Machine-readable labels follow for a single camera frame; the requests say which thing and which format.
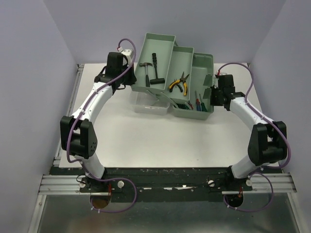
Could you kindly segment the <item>black T-handle wrench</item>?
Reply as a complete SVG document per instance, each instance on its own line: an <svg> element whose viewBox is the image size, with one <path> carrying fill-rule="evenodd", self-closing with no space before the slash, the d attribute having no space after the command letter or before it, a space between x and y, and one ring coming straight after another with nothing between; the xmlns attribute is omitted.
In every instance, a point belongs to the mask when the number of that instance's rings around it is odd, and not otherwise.
<svg viewBox="0 0 311 233"><path fill-rule="evenodd" d="M150 84L165 83L165 79L164 79L164 78L159 78L159 77L158 77L156 53L152 53L152 61L153 61L154 69L155 69L155 78L152 79L152 80L150 80Z"/></svg>

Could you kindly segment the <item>green plastic tool box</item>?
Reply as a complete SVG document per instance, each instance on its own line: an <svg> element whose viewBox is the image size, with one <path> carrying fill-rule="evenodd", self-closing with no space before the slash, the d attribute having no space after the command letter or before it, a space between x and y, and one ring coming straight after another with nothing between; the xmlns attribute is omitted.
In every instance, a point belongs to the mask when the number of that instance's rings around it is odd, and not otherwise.
<svg viewBox="0 0 311 233"><path fill-rule="evenodd" d="M176 117L206 120L213 112L210 105L211 86L213 85L214 58L208 53L195 52L193 47L179 46L174 35L147 33L144 38L139 63L151 63L152 53L156 53L158 77L164 78L165 83L150 84L146 87L145 68L136 67L135 76L137 82L131 87L133 108L137 113L165 115L169 107L172 107ZM187 78L188 94L180 92L176 85L173 92L169 91L169 85L181 78L182 73L189 74ZM149 80L155 78L154 66L148 67ZM196 110L195 91L201 94L206 105L207 112ZM194 110L179 109L177 104L186 104L188 101Z"/></svg>

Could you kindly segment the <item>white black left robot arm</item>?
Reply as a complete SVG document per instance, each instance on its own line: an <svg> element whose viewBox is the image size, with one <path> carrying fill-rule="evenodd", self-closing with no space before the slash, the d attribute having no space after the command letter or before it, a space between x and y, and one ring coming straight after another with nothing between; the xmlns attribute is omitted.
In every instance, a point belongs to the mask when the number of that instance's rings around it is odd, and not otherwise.
<svg viewBox="0 0 311 233"><path fill-rule="evenodd" d="M61 147L69 163L79 162L98 192L107 188L105 168L96 155L98 139L95 120L106 102L121 85L133 85L135 52L133 49L110 52L106 66L95 77L91 92L83 104L71 115L60 120Z"/></svg>

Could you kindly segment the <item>yellow handled pliers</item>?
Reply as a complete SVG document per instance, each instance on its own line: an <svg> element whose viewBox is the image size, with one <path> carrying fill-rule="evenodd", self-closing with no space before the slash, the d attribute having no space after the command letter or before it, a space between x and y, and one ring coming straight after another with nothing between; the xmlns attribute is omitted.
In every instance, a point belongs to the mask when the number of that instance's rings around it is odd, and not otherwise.
<svg viewBox="0 0 311 233"><path fill-rule="evenodd" d="M182 76L178 80L174 80L170 85L169 85L169 91L173 92L174 87L177 85L179 87L180 92L183 93L184 96L188 94L188 85L187 85L187 78L189 77L188 75L185 75L185 73L182 73Z"/></svg>

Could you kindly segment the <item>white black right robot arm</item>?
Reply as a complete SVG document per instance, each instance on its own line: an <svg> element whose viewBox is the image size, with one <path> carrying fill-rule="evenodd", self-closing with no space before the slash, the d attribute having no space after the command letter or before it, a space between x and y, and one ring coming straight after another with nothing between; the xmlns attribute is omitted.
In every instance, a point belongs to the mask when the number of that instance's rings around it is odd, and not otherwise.
<svg viewBox="0 0 311 233"><path fill-rule="evenodd" d="M261 166L267 166L289 158L286 125L264 116L246 100L246 95L235 90L231 74L216 75L217 84L211 87L210 104L222 106L234 113L251 131L247 155L229 166L224 177L224 186L235 190L245 179Z"/></svg>

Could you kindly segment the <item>blue handled screwdriver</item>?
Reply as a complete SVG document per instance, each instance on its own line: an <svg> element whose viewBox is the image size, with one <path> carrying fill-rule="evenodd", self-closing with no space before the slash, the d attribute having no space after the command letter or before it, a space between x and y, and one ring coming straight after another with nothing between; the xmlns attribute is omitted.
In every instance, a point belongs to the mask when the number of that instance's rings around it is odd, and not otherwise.
<svg viewBox="0 0 311 233"><path fill-rule="evenodd" d="M195 93L195 99L196 99L196 110L202 111L199 94L197 93L197 91L195 91L194 93Z"/></svg>

